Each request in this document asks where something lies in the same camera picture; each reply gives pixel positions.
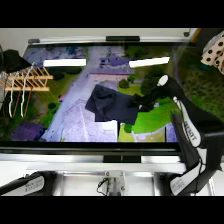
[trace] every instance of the spotted cloth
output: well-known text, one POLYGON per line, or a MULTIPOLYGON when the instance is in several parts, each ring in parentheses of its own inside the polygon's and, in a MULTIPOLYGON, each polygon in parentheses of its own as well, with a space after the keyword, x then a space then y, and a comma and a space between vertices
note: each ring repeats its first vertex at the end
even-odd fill
POLYGON ((224 75, 224 35, 203 54, 201 62, 210 66, 214 65, 224 75))

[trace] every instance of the white wall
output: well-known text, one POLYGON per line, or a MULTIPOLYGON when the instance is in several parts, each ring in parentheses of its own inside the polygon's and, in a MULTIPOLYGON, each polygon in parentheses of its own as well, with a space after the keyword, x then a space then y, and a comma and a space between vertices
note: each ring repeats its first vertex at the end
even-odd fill
POLYGON ((18 50, 22 56, 28 39, 71 36, 138 35, 149 37, 184 37, 189 28, 0 28, 3 50, 18 50))

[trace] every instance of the metal bracket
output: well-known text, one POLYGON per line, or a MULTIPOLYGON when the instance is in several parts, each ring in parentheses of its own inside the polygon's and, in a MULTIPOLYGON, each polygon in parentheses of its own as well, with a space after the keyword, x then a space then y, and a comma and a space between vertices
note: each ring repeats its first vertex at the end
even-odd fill
POLYGON ((124 196, 125 172, 122 170, 106 171, 105 176, 109 178, 108 186, 104 185, 107 196, 124 196))

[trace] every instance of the road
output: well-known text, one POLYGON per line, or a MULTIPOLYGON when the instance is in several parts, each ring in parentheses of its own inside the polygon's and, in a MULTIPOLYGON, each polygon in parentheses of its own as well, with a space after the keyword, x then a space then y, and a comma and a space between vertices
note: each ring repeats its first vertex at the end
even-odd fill
MULTIPOLYGON (((123 54, 121 47, 110 47, 112 53, 123 54)), ((67 111, 77 100, 88 100, 94 86, 89 88, 88 74, 93 68, 98 68, 100 58, 105 57, 108 52, 107 46, 89 47, 88 62, 79 75, 79 78, 70 86, 64 101, 57 110, 48 130, 42 136, 46 141, 59 142, 63 131, 64 112, 67 111)))

